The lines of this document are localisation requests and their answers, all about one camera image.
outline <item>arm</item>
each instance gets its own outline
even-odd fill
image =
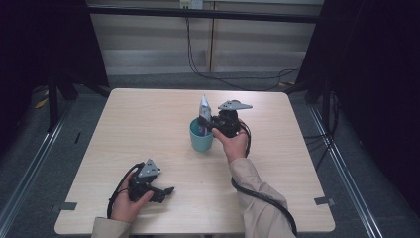
[[[148,203],[154,193],[146,192],[137,202],[130,200],[125,188],[129,185],[131,173],[120,187],[120,193],[115,199],[111,219],[96,217],[93,225],[92,238],[126,238],[129,237],[131,223],[136,220],[142,207]]]
[[[223,144],[229,169],[235,182],[246,189],[273,197],[287,208],[286,199],[266,182],[262,182],[251,160],[245,158],[248,137],[242,131],[234,138],[225,137],[217,129],[214,136]],[[295,237],[281,211],[257,198],[238,192],[245,236],[248,237]]]

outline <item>sleeve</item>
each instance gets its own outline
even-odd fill
[[[128,238],[130,223],[96,217],[93,225],[92,238]]]
[[[271,196],[287,209],[285,197],[260,179],[251,160],[236,159],[229,165],[229,169],[238,185]],[[246,238],[295,237],[286,217],[271,204],[240,192],[238,200],[244,219]]]

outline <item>wooden table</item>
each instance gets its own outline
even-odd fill
[[[236,191],[221,143],[198,153],[189,123],[205,94],[212,114],[227,100],[252,104],[238,111],[252,132],[249,158],[262,180],[282,193],[298,232],[329,232],[335,222],[288,97],[279,92],[115,89],[98,122],[55,224],[58,234],[90,234],[95,217],[106,217],[108,198],[125,172],[151,158],[161,168],[153,182],[175,187],[160,203],[150,202],[133,224],[136,234],[220,234],[244,230]]]

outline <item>finger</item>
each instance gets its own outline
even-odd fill
[[[245,128],[244,128],[244,124],[242,124],[242,126],[239,129],[239,133],[238,134],[241,134],[241,133],[246,133]]]
[[[223,133],[222,132],[220,132],[217,128],[213,128],[212,130],[211,130],[211,132],[213,133],[213,135],[217,138],[217,139],[219,139],[219,141],[222,143],[222,144],[225,144],[226,142],[227,142],[227,140],[229,140],[227,137],[225,137],[225,135],[223,135]]]
[[[140,210],[148,201],[152,199],[152,196],[154,196],[154,192],[152,190],[149,190],[146,192],[138,201],[136,201],[133,206]]]
[[[122,190],[122,189],[125,189],[125,188],[129,187],[129,180],[133,176],[133,174],[134,174],[134,172],[129,173],[129,175],[126,177],[126,179],[121,184],[119,190]]]

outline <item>metal rail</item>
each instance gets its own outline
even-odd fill
[[[66,118],[69,111],[69,106],[67,105],[63,111],[61,118],[58,120],[56,126],[47,133],[46,137],[43,140],[40,148],[38,149],[36,155],[34,156],[31,164],[20,180],[18,186],[14,190],[12,196],[7,201],[3,210],[0,212],[0,238],[5,238],[7,232],[13,224],[13,221],[16,218],[16,215],[19,212],[19,209],[22,207],[22,204],[27,197],[32,184],[34,183],[37,174],[41,170],[41,167],[46,160],[53,144],[61,131],[63,121]]]
[[[373,216],[373,214],[370,212],[370,209],[368,208],[368,204],[365,202],[364,198],[362,197],[361,192],[359,191],[358,186],[355,183],[355,180],[352,177],[352,174],[350,173],[349,169],[346,166],[346,163],[335,144],[334,140],[329,138],[327,135],[327,132],[325,131],[323,127],[322,117],[318,109],[311,107],[311,113],[315,120],[315,124],[318,128],[318,131],[321,133],[321,135],[324,135],[324,142],[329,146],[329,152],[331,155],[331,158],[333,159],[334,165],[336,166],[337,172],[340,175],[340,178],[343,181],[344,186],[346,187],[346,190],[350,196],[350,199],[353,202],[353,205],[355,206],[356,211],[358,212],[358,215],[362,221],[362,224],[364,225],[367,234],[371,238],[382,238],[382,233],[380,232],[379,226],[377,225],[377,222]]]
[[[63,11],[63,12],[89,12],[91,14],[108,15],[131,15],[131,16],[155,16],[155,17],[182,17],[182,18],[207,18],[228,20],[249,20],[264,22],[288,22],[288,23],[311,23],[315,24],[320,19],[312,15],[272,14],[238,11],[197,10],[177,8],[142,8],[130,6],[113,6],[100,4],[87,4],[86,6],[72,6],[63,4],[43,5],[36,4],[40,11]]]

